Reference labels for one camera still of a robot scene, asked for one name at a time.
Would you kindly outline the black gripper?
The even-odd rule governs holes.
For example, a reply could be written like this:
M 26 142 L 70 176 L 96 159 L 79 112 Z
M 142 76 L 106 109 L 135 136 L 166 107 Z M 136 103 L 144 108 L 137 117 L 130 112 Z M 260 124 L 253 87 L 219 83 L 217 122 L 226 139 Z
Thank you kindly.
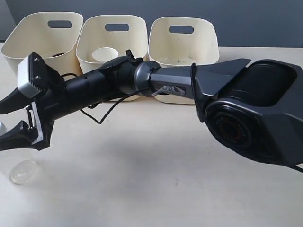
M 43 150 L 50 146 L 54 122 L 64 112 L 63 78 L 27 78 L 23 80 L 23 94 L 15 88 L 0 101 L 0 114 L 8 114 L 29 105 L 34 125 L 21 120 L 0 137 L 0 150 L 31 148 Z

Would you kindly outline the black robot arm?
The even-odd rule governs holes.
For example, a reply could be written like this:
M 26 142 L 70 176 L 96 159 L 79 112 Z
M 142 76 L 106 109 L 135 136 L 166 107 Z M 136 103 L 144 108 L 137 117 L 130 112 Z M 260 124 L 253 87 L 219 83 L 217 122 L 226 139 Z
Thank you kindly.
M 303 162 L 303 70 L 277 60 L 235 59 L 163 68 L 130 50 L 100 68 L 60 75 L 33 52 L 18 65 L 18 85 L 1 114 L 26 109 L 0 149 L 50 146 L 55 120 L 134 96 L 175 95 L 196 105 L 200 122 L 225 147 L 250 160 L 297 168 Z

